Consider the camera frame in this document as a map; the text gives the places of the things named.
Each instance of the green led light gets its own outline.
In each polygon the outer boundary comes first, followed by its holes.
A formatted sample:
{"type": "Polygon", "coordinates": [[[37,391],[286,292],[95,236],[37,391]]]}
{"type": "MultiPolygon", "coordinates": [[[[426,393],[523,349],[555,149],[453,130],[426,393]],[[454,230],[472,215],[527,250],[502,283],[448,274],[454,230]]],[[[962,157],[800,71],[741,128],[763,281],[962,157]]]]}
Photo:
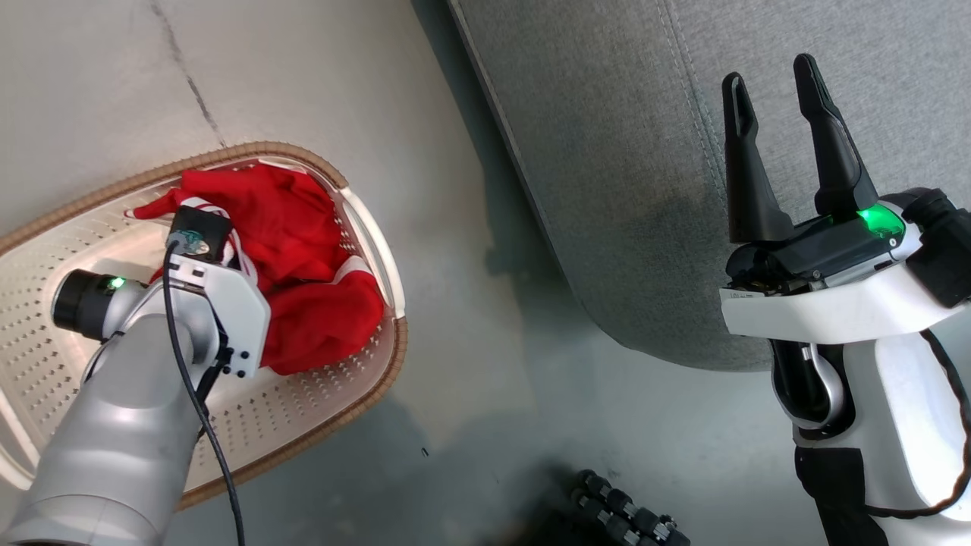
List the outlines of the green led light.
{"type": "Polygon", "coordinates": [[[904,221],[883,205],[874,205],[858,214],[866,222],[867,229],[882,239],[904,234],[904,221]]]}

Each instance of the white stripe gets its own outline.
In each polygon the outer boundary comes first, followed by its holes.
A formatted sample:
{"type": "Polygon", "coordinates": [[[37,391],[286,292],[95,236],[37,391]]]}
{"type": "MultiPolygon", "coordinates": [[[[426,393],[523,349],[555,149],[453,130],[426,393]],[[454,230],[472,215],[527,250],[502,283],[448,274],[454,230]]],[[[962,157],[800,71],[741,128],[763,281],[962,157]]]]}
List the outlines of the white stripe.
{"type": "Polygon", "coordinates": [[[372,276],[374,275],[374,273],[371,273],[371,268],[367,266],[364,258],[361,256],[351,256],[337,269],[337,273],[334,274],[334,280],[327,284],[336,285],[353,271],[366,271],[372,276]]]}
{"type": "MultiPolygon", "coordinates": [[[[226,212],[225,209],[210,203],[202,197],[187,197],[186,199],[183,199],[182,203],[180,204],[185,205],[186,207],[199,209],[207,213],[218,214],[223,218],[229,218],[229,213],[226,212]]],[[[243,274],[247,276],[247,279],[249,279],[250,282],[255,286],[259,282],[259,273],[256,271],[256,265],[243,251],[243,243],[240,241],[239,233],[236,232],[235,227],[229,232],[228,245],[235,249],[236,255],[240,259],[240,269],[243,271],[243,274]]],[[[231,253],[224,253],[222,257],[222,264],[226,265],[230,260],[232,260],[232,258],[233,255],[231,253]]]]}

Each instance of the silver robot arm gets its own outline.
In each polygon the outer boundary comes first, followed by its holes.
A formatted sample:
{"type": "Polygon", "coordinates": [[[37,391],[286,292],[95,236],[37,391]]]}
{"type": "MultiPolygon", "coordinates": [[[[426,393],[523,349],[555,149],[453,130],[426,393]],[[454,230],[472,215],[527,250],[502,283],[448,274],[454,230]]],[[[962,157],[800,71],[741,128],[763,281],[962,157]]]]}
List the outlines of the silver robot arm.
{"type": "MultiPolygon", "coordinates": [[[[183,356],[189,330],[178,323],[183,356]]],[[[162,315],[105,350],[37,468],[4,538],[12,544],[161,544],[182,498],[200,428],[162,315]]]]}
{"type": "Polygon", "coordinates": [[[817,218],[792,225],[723,85],[728,331],[769,340],[796,473],[832,546],[971,544],[971,403],[931,332],[971,297],[971,215],[938,189],[878,198],[816,61],[796,57],[816,148],[817,218]]]}
{"type": "MultiPolygon", "coordinates": [[[[175,235],[170,242],[185,240],[175,235]]],[[[182,242],[173,250],[179,254],[167,253],[167,267],[178,347],[204,402],[216,378],[255,373],[269,306],[239,271],[182,256],[193,250],[182,242]]],[[[103,344],[3,543],[162,543],[202,426],[177,363],[164,296],[162,280],[146,287],[76,270],[62,282],[55,324],[103,344]]]]}

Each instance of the black cable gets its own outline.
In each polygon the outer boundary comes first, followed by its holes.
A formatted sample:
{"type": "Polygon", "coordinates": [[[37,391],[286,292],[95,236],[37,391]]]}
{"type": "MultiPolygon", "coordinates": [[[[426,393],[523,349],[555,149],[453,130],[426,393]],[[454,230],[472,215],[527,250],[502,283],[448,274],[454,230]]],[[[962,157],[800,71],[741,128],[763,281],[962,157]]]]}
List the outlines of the black cable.
{"type": "Polygon", "coordinates": [[[169,338],[172,340],[172,351],[176,355],[176,363],[179,365],[179,373],[182,374],[183,384],[185,384],[185,389],[188,391],[189,399],[192,400],[192,407],[195,408],[195,413],[199,416],[199,421],[202,422],[202,428],[206,430],[209,443],[213,445],[213,451],[216,452],[216,460],[219,462],[219,468],[222,470],[222,479],[226,481],[226,493],[229,495],[229,506],[233,511],[233,520],[236,522],[236,542],[239,546],[246,546],[246,538],[243,535],[243,512],[240,510],[240,501],[236,496],[236,486],[233,485],[232,473],[229,471],[229,465],[226,464],[226,457],[222,454],[222,448],[219,447],[216,432],[213,430],[213,426],[210,425],[209,418],[206,417],[206,411],[203,409],[202,403],[199,402],[199,397],[195,395],[192,378],[188,375],[188,367],[185,365],[182,348],[179,347],[179,333],[176,331],[176,316],[172,306],[172,281],[169,277],[169,261],[172,259],[172,254],[178,246],[179,243],[177,241],[169,243],[168,248],[165,249],[165,258],[162,260],[162,295],[165,299],[165,322],[169,326],[169,338]]]}
{"type": "Polygon", "coordinates": [[[968,484],[971,483],[971,402],[968,401],[968,393],[964,389],[964,384],[961,382],[960,374],[958,374],[954,362],[948,356],[947,351],[944,350],[944,346],[941,345],[941,341],[937,339],[937,336],[930,330],[924,330],[921,332],[921,337],[930,345],[930,350],[937,357],[937,361],[941,363],[941,367],[944,368],[944,373],[948,377],[948,385],[951,386],[951,391],[954,393],[954,397],[957,398],[957,406],[961,414],[961,428],[964,429],[964,466],[961,469],[961,473],[957,476],[957,480],[954,481],[954,490],[948,498],[933,506],[917,510],[897,510],[894,508],[866,506],[866,513],[875,518],[913,520],[915,518],[936,516],[961,500],[964,492],[968,488],[968,484]]]}

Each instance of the red cloth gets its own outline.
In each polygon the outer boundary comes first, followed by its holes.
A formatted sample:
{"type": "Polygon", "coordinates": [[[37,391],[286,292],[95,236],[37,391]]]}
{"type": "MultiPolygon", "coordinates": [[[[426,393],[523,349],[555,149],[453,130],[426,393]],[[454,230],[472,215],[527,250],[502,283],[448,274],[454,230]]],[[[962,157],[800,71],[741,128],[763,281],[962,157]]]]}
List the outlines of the red cloth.
{"type": "Polygon", "coordinates": [[[353,267],[362,263],[359,258],[348,262],[334,202],[313,178],[263,164],[241,171],[185,171],[180,188],[131,216],[174,213],[191,197],[228,213],[242,251],[255,265],[271,311],[261,365],[287,375],[336,362],[368,343],[385,304],[374,275],[353,267]],[[345,263],[351,271],[333,282],[345,263]]]}

